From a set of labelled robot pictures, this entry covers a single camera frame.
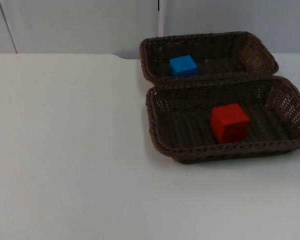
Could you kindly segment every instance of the brown wicker basket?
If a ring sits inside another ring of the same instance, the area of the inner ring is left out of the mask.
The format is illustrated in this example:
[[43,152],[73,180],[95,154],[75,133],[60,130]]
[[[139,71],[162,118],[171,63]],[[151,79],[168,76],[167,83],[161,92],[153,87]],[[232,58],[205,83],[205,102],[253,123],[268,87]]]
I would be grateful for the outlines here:
[[[277,62],[249,32],[208,33],[148,38],[140,44],[144,77],[155,85],[272,75]],[[198,76],[169,76],[171,58],[191,55]]]
[[[212,108],[232,103],[249,116],[249,132],[244,141],[217,144],[210,130]],[[183,164],[300,149],[300,93],[283,77],[155,86],[146,105],[155,148]]]

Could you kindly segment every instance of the red block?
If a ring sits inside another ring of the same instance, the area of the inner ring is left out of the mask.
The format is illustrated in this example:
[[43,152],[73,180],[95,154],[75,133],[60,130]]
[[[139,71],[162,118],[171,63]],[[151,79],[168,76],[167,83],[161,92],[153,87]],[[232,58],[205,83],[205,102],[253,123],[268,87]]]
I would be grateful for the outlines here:
[[238,104],[214,107],[210,127],[219,144],[245,139],[250,120]]

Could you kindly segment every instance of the blue block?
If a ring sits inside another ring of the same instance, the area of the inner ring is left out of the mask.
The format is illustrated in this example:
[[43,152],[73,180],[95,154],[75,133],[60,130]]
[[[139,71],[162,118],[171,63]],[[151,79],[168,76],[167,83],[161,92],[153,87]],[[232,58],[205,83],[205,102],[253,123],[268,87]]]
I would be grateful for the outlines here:
[[189,77],[198,75],[198,67],[190,55],[170,59],[170,75]]

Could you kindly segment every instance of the tabletop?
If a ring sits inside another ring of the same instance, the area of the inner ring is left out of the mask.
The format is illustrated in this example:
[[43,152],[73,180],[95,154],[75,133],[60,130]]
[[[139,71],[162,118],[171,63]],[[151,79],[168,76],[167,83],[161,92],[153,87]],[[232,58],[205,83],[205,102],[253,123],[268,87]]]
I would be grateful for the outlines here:
[[[300,90],[300,54],[274,54]],[[0,54],[0,240],[300,240],[300,150],[158,153],[139,60]]]

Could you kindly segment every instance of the basket rim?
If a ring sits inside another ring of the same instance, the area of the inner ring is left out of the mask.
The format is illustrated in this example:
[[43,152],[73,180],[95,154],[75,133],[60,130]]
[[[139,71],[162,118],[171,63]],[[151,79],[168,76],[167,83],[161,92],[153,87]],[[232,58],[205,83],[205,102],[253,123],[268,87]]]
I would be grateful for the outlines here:
[[[148,42],[152,41],[165,41],[165,40],[171,40],[171,39],[196,39],[196,38],[209,38],[209,37],[217,37],[217,36],[229,36],[229,35],[246,35],[254,40],[256,40],[262,49],[264,50],[265,54],[267,54],[272,63],[272,69],[263,70],[263,71],[240,71],[240,72],[231,72],[231,73],[209,73],[204,75],[196,75],[191,77],[172,77],[172,76],[161,76],[158,74],[154,74],[149,69],[150,63],[148,62],[147,58],[147,44]],[[165,81],[198,81],[202,79],[210,79],[210,80],[219,80],[219,79],[227,79],[227,78],[241,78],[241,77],[248,77],[251,75],[254,76],[261,76],[261,75],[272,75],[275,74],[279,70],[279,65],[275,59],[275,57],[269,52],[269,50],[266,48],[266,46],[262,43],[260,38],[258,38],[256,35],[254,35],[251,32],[248,31],[230,31],[230,32],[220,32],[220,33],[198,33],[198,34],[186,34],[186,35],[170,35],[170,36],[158,36],[158,37],[152,37],[152,38],[146,38],[144,39],[140,45],[139,45],[139,52],[140,52],[140,58],[141,58],[141,68],[144,74],[144,77],[149,80],[150,82],[154,84],[165,84]]]
[[273,146],[273,145],[297,145],[300,143],[300,138],[291,139],[291,140],[275,140],[275,141],[251,141],[251,142],[237,142],[237,143],[222,143],[222,144],[211,144],[211,145],[202,145],[196,147],[172,147],[170,145],[164,144],[159,140],[158,132],[157,132],[157,118],[153,111],[154,109],[154,92],[159,90],[170,90],[170,89],[191,89],[197,87],[213,87],[220,85],[228,85],[228,84],[238,84],[238,83],[248,83],[254,82],[261,79],[269,79],[269,80],[279,80],[286,82],[289,87],[294,91],[294,94],[298,95],[300,98],[300,92],[294,86],[290,80],[282,76],[252,76],[249,78],[237,78],[237,79],[225,79],[225,80],[217,80],[217,81],[204,81],[204,82],[190,82],[190,83],[178,83],[178,84],[166,84],[159,85],[150,88],[146,94],[146,106],[148,112],[149,119],[149,132],[151,140],[154,146],[158,151],[164,152],[166,156],[169,157],[181,157],[182,155],[193,154],[196,153],[204,153],[206,151],[215,151],[221,149],[227,149],[227,151],[235,150],[235,149],[249,149],[250,147],[265,147],[265,146]]

